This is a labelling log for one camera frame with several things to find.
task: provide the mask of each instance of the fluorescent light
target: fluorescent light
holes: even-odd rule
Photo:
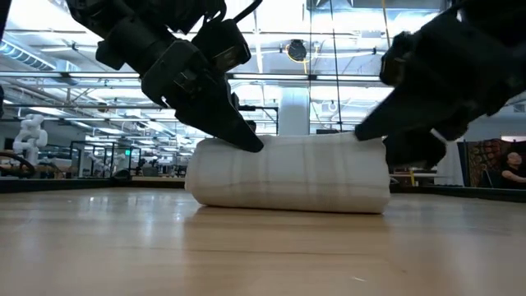
[[[178,123],[179,120],[174,118],[174,119],[168,119],[168,118],[161,118],[161,119],[155,119],[156,122],[160,122],[160,123]]]
[[[378,76],[353,76],[353,75],[318,75],[317,80],[323,81],[380,81]]]
[[[139,73],[70,72],[68,74],[73,78],[139,78]]]
[[[141,119],[141,118],[110,118],[109,121],[146,123],[146,122],[149,122],[150,120],[149,119]]]
[[[104,118],[65,118],[69,121],[77,121],[77,122],[88,122],[88,121],[104,121],[106,119]]]
[[[95,147],[96,150],[104,150],[103,147]],[[84,150],[93,150],[93,146],[84,146]]]
[[[92,128],[92,126],[89,126],[89,125],[87,125],[85,123],[79,123],[79,122],[73,122],[73,123],[75,123],[79,127]]]
[[[57,72],[4,72],[0,71],[0,77],[10,78],[62,78]]]
[[[63,111],[53,109],[53,108],[46,108],[46,107],[31,107],[30,109],[36,112],[46,113],[46,114],[55,115],[55,116],[64,116],[67,114]]]
[[[97,146],[112,146],[113,145],[112,143],[108,143],[108,142],[91,142],[90,144],[97,145]]]
[[[170,132],[165,126],[156,122],[147,123],[146,126],[157,132]]]
[[[233,74],[233,79],[306,80],[308,75]]]
[[[125,133],[115,128],[98,127],[97,129],[100,130],[101,132],[105,132],[105,133],[112,134],[112,135],[121,135]]]
[[[25,117],[19,116],[16,119],[24,120]],[[44,118],[44,121],[59,121],[59,120],[60,120],[60,118]]]

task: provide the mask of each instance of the humanoid robot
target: humanoid robot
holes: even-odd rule
[[[95,156],[93,152],[90,152],[88,154],[88,158],[91,161],[93,161],[96,166],[102,169],[102,171],[110,172],[111,174],[113,174],[117,171],[117,168],[120,162],[126,159],[126,156],[124,154],[115,155],[115,157],[113,157],[113,167],[110,167],[111,160],[106,160],[106,163],[105,163],[102,159]]]
[[[39,148],[48,144],[48,133],[41,128],[44,116],[29,114],[21,122],[21,130],[13,142],[13,151],[24,154],[25,159],[32,165],[37,165]]]

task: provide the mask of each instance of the black cable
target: black cable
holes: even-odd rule
[[[216,21],[223,21],[224,20],[224,17],[227,15],[227,4],[222,1],[220,3],[221,7],[219,8],[219,15],[212,18],[213,16],[205,16],[203,17],[203,25],[205,25],[207,23],[207,21],[209,20],[209,18],[212,18],[210,21],[208,22],[216,22]]]
[[[0,152],[0,157],[7,157],[20,162],[18,169],[5,169],[2,166],[0,166],[0,172],[8,176],[14,176],[18,178],[31,178],[36,173],[35,167],[23,157],[20,157],[11,152]],[[24,165],[27,167],[27,172],[24,172],[24,169],[22,168]]]
[[[263,0],[254,0],[254,2],[251,3],[247,8],[245,8],[242,12],[239,12],[238,15],[236,15],[233,20],[235,22],[239,22],[240,20],[247,17],[249,14],[253,13],[257,7],[260,6],[260,4],[263,2]]]
[[[333,26],[332,26],[332,41],[335,48],[335,67],[336,67],[336,91],[338,94],[338,116],[339,116],[339,132],[344,131],[344,123],[342,123],[342,109],[341,109],[341,101],[339,99],[339,73],[338,73],[338,54],[336,53],[336,32],[335,32],[335,14],[334,9],[332,5],[332,0],[330,0],[330,19],[332,20]]]

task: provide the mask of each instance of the person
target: person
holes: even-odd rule
[[[526,170],[521,168],[522,163],[519,153],[507,153],[502,167],[502,188],[526,190]]]

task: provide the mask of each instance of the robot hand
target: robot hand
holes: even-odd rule
[[[116,70],[127,63],[140,74],[145,95],[174,108],[181,123],[257,152],[263,143],[238,112],[225,72],[251,58],[237,23],[261,1],[232,20],[224,20],[224,0],[67,0],[67,5],[76,21],[104,39],[99,62]],[[187,34],[202,17],[191,42],[168,31]]]
[[[445,141],[526,89],[526,2],[492,3],[462,1],[394,37],[380,74],[394,90],[355,130],[361,141],[387,136],[389,165],[436,165]]]

